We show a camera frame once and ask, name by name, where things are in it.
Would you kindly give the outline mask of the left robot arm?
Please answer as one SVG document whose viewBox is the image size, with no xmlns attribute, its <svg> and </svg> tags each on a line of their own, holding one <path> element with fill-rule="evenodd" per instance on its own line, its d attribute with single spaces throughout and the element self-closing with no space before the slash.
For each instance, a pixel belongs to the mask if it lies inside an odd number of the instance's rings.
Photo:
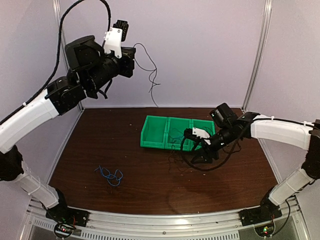
<svg viewBox="0 0 320 240">
<path fill-rule="evenodd" d="M 44 184 L 23 162 L 16 144 L 45 122 L 62 116 L 85 98 L 97 99 L 107 95 L 113 78 L 130 78 L 135 68 L 135 47 L 123 47 L 121 40 L 105 38 L 104 46 L 93 35 L 81 37 L 65 46 L 69 65 L 62 76 L 45 87 L 9 119 L 0 124 L 0 179 L 15 181 L 29 195 L 38 199 L 61 222 L 72 218 L 63 194 Z"/>
</svg>

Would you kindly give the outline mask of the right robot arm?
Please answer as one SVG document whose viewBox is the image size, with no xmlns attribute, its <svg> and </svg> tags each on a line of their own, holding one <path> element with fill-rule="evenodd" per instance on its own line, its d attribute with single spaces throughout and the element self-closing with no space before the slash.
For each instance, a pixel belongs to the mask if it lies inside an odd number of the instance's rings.
<svg viewBox="0 0 320 240">
<path fill-rule="evenodd" d="M 194 142 L 192 150 L 196 157 L 206 162 L 217 160 L 220 149 L 230 143 L 236 145 L 243 138 L 271 140 L 307 151 L 301 167 L 274 186 L 260 202 L 256 210 L 259 220 L 268 220 L 279 205 L 320 178 L 319 120 L 297 122 L 249 111 L 237 116 L 226 103 L 217 106 L 210 115 L 220 129 L 217 133 L 211 135 L 197 127 L 187 128 L 183 133 L 185 139 Z"/>
</svg>

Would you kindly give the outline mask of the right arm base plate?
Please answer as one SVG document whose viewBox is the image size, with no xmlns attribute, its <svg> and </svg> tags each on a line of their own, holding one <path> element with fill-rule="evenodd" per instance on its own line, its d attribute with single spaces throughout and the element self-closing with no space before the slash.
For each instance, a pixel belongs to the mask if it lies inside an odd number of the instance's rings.
<svg viewBox="0 0 320 240">
<path fill-rule="evenodd" d="M 253 225 L 259 237 L 269 238 L 276 232 L 275 219 L 282 217 L 282 212 L 259 206 L 241 210 L 239 217 L 243 227 Z"/>
</svg>

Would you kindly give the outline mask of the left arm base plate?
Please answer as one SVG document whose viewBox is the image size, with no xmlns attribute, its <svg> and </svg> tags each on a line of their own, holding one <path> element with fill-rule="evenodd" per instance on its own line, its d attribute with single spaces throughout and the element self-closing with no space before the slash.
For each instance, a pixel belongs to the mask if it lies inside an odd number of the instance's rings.
<svg viewBox="0 0 320 240">
<path fill-rule="evenodd" d="M 44 208 L 45 217 L 56 222 L 53 233 L 58 239 L 69 238 L 73 234 L 78 234 L 78 227 L 86 227 L 89 219 L 89 212 L 72 207 L 65 209 Z"/>
</svg>

